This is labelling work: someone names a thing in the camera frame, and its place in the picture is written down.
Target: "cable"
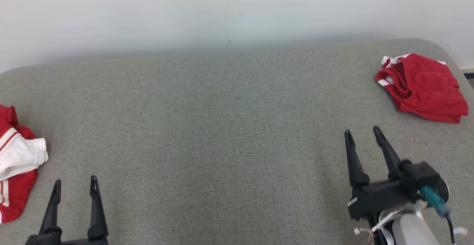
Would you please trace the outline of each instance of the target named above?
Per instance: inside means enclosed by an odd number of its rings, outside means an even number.
[[[454,240],[454,228],[453,228],[453,223],[451,222],[451,218],[449,215],[446,215],[446,220],[447,224],[449,226],[449,235],[451,235],[451,244],[456,244],[456,241]]]

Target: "white baseboard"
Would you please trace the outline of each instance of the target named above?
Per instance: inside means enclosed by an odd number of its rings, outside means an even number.
[[[463,74],[474,73],[474,66],[462,66],[459,69]]]

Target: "clothing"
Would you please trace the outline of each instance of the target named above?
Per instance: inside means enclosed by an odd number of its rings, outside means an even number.
[[[382,65],[377,81],[389,91],[400,112],[451,123],[459,123],[461,115],[468,114],[467,102],[445,62],[411,53],[384,56]]]
[[[0,105],[0,223],[25,209],[37,168],[48,160],[46,142],[19,125],[14,107]]]

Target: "white backdrop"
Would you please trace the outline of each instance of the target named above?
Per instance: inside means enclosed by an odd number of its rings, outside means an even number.
[[[474,66],[474,0],[0,0],[0,72],[300,39],[416,37]]]

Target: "teal cable connector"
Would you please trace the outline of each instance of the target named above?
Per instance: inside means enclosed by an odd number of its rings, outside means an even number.
[[[430,186],[421,188],[421,199],[431,205],[442,218],[451,213],[443,198]]]

